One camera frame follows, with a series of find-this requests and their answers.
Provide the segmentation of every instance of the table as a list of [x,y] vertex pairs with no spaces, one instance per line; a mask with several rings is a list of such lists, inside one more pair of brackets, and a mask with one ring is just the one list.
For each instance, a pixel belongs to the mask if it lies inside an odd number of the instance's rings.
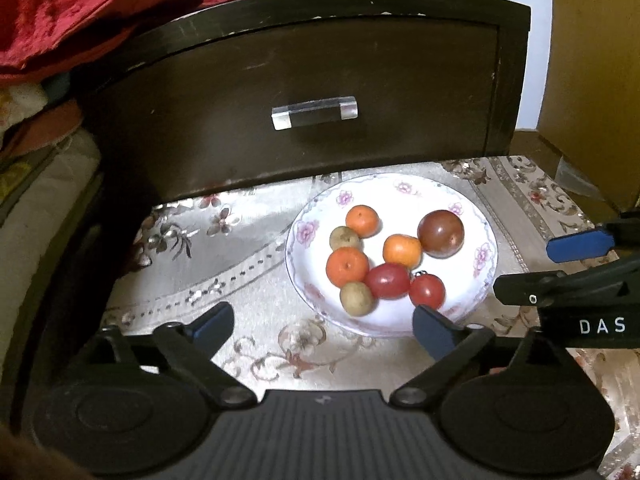
[[[373,339],[345,332],[316,316],[290,284],[284,249],[302,207],[332,185],[370,173],[418,174],[459,191],[491,222],[498,243],[497,275],[563,269],[545,253],[553,237],[593,225],[569,196],[523,156],[424,162],[344,171],[153,208],[116,281],[104,324],[126,334],[149,333],[170,320],[191,322],[220,300],[236,313],[232,338],[213,361],[261,398],[272,388],[380,389],[385,397],[433,363],[413,339]],[[499,335],[522,336],[538,322],[535,308],[503,306],[493,294],[465,320]],[[572,349],[614,410],[617,430],[600,472],[636,478],[640,442],[640,352]]]

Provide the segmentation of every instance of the green-brown small fruit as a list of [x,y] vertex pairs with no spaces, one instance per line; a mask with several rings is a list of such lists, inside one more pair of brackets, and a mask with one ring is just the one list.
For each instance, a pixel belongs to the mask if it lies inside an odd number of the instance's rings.
[[356,231],[344,225],[331,231],[329,235],[329,245],[332,251],[341,247],[354,247],[359,251],[362,250],[362,240],[360,240]]
[[362,282],[349,282],[340,289],[340,303],[350,316],[366,316],[375,306],[375,298]]

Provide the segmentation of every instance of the black circular disc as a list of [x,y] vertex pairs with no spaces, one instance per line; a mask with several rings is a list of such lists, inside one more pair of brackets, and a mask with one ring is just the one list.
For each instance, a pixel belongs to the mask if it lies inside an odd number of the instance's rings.
[[33,433],[97,476],[132,474],[175,459],[208,418],[204,398],[188,384],[103,365],[55,388],[34,412]]
[[517,475],[552,476],[597,463],[614,420],[595,388],[581,384],[495,384],[478,377],[440,407],[449,439],[471,458]]

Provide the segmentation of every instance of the plate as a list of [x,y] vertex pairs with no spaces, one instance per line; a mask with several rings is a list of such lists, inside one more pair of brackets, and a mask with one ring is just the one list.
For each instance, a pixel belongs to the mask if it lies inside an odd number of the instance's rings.
[[291,283],[316,313],[350,332],[371,337],[412,336],[414,306],[408,296],[379,300],[373,312],[351,317],[340,304],[340,290],[324,269],[332,250],[329,235],[344,225],[355,205],[375,209],[382,228],[365,238],[364,253],[371,267],[384,263],[386,238],[400,233],[415,236],[424,215],[437,209],[457,214],[465,226],[462,248],[444,260],[423,254],[414,274],[425,270],[438,276],[447,295],[439,311],[453,322],[468,316],[486,297],[494,283],[498,251],[494,232],[482,212],[457,191],[417,175],[378,173],[360,176],[333,186],[300,211],[287,238],[286,265]]

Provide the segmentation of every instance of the ribbed black surface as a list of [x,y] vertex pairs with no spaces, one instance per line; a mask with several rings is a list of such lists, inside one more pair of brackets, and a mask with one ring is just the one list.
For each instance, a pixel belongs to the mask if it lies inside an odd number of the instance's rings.
[[[390,408],[379,392],[268,392],[220,416],[162,480],[481,480],[506,478],[462,458],[423,413]],[[596,473],[573,480],[596,480]]]

